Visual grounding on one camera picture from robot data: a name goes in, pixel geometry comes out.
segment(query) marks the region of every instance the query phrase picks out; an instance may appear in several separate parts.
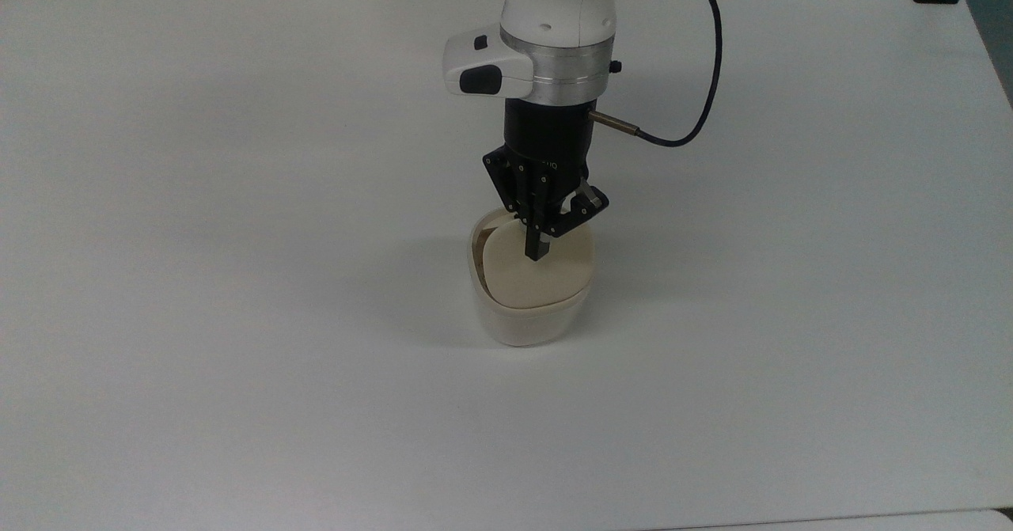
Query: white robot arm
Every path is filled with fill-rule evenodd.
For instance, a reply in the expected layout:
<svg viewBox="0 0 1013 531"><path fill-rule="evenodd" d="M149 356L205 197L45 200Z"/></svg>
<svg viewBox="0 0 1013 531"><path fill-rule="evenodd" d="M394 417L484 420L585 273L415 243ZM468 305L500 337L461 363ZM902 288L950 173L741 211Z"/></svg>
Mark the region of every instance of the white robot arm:
<svg viewBox="0 0 1013 531"><path fill-rule="evenodd" d="M506 98L505 143L483 159L503 206L527 227L533 260L548 252L547 236L608 206L588 184L586 159L589 112L618 71L615 30L615 0L505 0L499 23L447 42L450 91Z"/></svg>

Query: plastic container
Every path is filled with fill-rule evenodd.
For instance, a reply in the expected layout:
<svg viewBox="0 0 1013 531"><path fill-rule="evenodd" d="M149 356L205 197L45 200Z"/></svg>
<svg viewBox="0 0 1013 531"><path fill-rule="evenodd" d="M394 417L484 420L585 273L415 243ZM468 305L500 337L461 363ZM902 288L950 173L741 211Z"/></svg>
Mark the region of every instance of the plastic container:
<svg viewBox="0 0 1013 531"><path fill-rule="evenodd" d="M479 318L489 335L501 344L513 347L544 344L566 332L588 297L590 283L562 301L529 309L506 307L493 299L485 286L482 248L493 230L513 220L514 214L497 209L481 218L471 232L468 268L477 297Z"/></svg>

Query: black button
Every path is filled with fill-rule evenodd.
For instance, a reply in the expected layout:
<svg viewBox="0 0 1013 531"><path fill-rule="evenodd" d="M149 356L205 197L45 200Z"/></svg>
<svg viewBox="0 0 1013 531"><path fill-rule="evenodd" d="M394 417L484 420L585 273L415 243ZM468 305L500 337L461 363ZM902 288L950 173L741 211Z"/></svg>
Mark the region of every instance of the black button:
<svg viewBox="0 0 1013 531"><path fill-rule="evenodd" d="M498 94L502 84L503 73L491 63L461 73L461 91L465 94Z"/></svg>

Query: table surface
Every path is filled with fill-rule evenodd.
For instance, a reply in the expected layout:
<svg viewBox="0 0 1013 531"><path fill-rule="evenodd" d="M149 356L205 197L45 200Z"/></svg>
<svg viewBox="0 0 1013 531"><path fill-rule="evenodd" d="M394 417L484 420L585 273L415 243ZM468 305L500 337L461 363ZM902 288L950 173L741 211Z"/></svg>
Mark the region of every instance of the table surface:
<svg viewBox="0 0 1013 531"><path fill-rule="evenodd" d="M735 525L721 529L723 531L1013 531L1013 523L999 512L971 511Z"/></svg>
<svg viewBox="0 0 1013 531"><path fill-rule="evenodd" d="M0 526L647 529L1013 504L1013 113L966 5L720 0L597 130L564 339L482 332L501 0L0 0ZM600 109L699 113L704 0Z"/></svg>

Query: cable connector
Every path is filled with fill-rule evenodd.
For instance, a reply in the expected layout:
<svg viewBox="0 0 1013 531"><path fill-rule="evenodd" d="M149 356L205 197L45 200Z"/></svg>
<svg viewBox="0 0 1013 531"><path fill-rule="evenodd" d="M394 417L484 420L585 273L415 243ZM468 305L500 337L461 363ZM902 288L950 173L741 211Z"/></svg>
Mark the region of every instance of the cable connector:
<svg viewBox="0 0 1013 531"><path fill-rule="evenodd" d="M602 113L597 109L593 109L588 112L588 118L597 121L602 126L607 128L612 128L613 130L618 130L629 136L636 136L640 133L640 128L630 124L629 121L622 121L618 118L613 118L608 113Z"/></svg>

